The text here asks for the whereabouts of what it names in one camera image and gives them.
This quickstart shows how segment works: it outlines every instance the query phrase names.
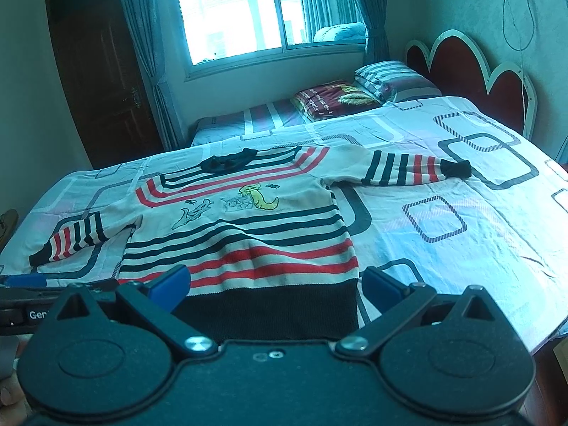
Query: bed sheet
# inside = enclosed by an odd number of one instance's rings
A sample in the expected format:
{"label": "bed sheet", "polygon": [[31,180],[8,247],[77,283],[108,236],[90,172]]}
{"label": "bed sheet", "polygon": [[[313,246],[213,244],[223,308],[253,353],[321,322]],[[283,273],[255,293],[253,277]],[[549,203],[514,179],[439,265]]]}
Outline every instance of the bed sheet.
{"label": "bed sheet", "polygon": [[229,115],[201,119],[191,145],[200,146],[240,135],[306,123],[310,123],[309,119],[294,107],[290,99],[282,99]]}
{"label": "bed sheet", "polygon": [[[440,293],[485,286],[529,350],[568,315],[568,174],[463,98],[434,98],[322,122],[267,130],[101,171],[66,176],[42,197],[0,254],[2,274],[30,271],[22,251],[59,226],[126,196],[157,173],[243,148],[362,145],[387,152],[468,159],[473,176],[413,187],[342,183],[334,192],[361,271],[378,266]],[[39,268],[50,285],[116,277],[130,235]],[[379,316],[357,296],[361,325]]]}

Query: striped sweater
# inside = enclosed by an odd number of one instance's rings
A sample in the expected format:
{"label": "striped sweater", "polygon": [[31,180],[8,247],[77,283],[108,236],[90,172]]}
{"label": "striped sweater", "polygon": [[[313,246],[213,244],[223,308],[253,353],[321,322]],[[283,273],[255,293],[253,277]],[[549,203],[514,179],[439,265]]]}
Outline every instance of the striped sweater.
{"label": "striped sweater", "polygon": [[[182,317],[212,337],[340,337],[357,325],[359,269],[329,186],[406,186],[470,175],[469,162],[354,145],[244,149],[147,180],[130,196],[63,226],[29,261],[64,260],[133,226],[119,280],[150,280],[186,264],[191,299]],[[281,286],[286,291],[276,293]],[[286,303],[274,309],[283,295]],[[220,309],[223,316],[213,311]],[[201,322],[204,315],[210,318]],[[308,315],[310,330],[302,329]]]}

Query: red pillow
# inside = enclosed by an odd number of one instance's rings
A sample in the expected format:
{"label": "red pillow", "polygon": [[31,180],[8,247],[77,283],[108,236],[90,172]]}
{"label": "red pillow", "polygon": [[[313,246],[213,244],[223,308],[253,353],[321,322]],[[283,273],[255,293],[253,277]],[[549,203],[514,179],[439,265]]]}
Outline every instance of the red pillow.
{"label": "red pillow", "polygon": [[353,115],[381,106],[376,98],[343,80],[304,89],[293,99],[300,112],[312,121]]}

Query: brown wooden door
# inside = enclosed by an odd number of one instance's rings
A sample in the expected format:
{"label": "brown wooden door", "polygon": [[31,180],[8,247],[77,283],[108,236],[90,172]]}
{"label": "brown wooden door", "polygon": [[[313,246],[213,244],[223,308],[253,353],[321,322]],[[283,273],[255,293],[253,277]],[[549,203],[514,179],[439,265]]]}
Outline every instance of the brown wooden door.
{"label": "brown wooden door", "polygon": [[163,152],[120,0],[46,0],[53,52],[93,168]]}

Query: headboard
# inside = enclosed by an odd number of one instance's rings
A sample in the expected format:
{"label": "headboard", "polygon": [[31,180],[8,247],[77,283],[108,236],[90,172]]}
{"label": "headboard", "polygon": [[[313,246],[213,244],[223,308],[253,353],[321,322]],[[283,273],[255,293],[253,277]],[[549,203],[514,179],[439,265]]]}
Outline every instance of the headboard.
{"label": "headboard", "polygon": [[444,96],[467,98],[484,114],[526,139],[532,137],[537,98],[530,78],[525,74],[523,82],[521,68],[512,62],[491,72],[477,43],[464,33],[442,33],[431,51],[421,41],[410,41],[406,64],[433,82]]}

